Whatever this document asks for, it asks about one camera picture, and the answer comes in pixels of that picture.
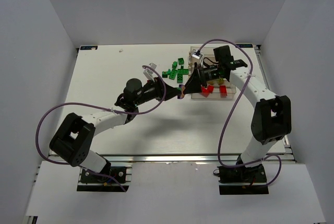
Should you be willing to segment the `red small lego brick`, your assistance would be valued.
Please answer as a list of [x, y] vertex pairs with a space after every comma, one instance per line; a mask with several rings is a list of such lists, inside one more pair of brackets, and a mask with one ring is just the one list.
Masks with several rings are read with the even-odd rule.
[[201, 92], [202, 93], [213, 93], [214, 86], [208, 85], [207, 87], [202, 86]]

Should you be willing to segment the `green long lego brick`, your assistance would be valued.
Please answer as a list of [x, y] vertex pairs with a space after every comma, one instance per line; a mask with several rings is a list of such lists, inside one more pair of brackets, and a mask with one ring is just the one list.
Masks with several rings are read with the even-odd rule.
[[171, 70], [171, 72], [169, 74], [169, 79], [174, 80], [177, 77], [177, 74], [178, 74], [177, 69]]

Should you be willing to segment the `red curved lego piece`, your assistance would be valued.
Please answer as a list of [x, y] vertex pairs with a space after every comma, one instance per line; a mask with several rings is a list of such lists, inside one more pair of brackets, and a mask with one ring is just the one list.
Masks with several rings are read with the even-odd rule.
[[210, 95], [210, 93], [207, 92], [207, 91], [201, 92], [200, 94], [201, 94], [202, 96], [204, 96], [205, 98], [207, 98], [207, 97]]

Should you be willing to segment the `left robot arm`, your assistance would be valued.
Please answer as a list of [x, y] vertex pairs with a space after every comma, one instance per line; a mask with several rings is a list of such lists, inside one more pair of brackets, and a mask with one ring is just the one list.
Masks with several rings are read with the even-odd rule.
[[124, 109], [124, 114], [113, 110], [85, 116], [70, 113], [56, 131], [49, 147], [72, 167], [81, 166], [94, 173], [109, 175], [111, 163], [90, 149], [93, 138], [106, 130], [131, 122], [134, 114], [139, 112], [139, 105], [154, 99], [167, 101], [181, 94], [180, 87], [171, 87], [159, 78], [149, 80], [145, 85], [139, 79], [130, 79], [115, 103]]

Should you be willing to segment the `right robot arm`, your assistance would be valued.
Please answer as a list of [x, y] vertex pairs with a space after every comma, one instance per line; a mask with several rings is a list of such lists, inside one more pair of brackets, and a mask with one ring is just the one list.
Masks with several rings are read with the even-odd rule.
[[215, 61], [208, 65], [200, 51], [192, 56], [198, 59], [194, 64], [184, 93], [199, 93], [212, 80], [226, 79], [240, 90], [254, 108], [251, 121], [251, 140], [241, 153], [239, 167], [252, 168], [260, 165], [274, 144], [291, 132], [291, 101], [270, 91], [253, 76], [252, 62], [235, 60], [229, 46], [213, 49]]

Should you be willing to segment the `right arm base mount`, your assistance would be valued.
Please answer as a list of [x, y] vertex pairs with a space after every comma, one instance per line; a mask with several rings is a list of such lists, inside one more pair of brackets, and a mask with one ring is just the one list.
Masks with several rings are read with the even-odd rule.
[[220, 195], [267, 195], [267, 177], [262, 164], [247, 168], [218, 167], [213, 175], [219, 178]]

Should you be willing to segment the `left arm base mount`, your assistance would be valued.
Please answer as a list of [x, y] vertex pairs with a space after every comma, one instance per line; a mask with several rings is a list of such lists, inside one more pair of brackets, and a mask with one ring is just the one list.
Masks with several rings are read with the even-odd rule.
[[115, 166], [110, 168], [109, 175], [101, 176], [81, 169], [77, 184], [77, 192], [121, 192], [129, 189], [132, 179], [132, 168]]

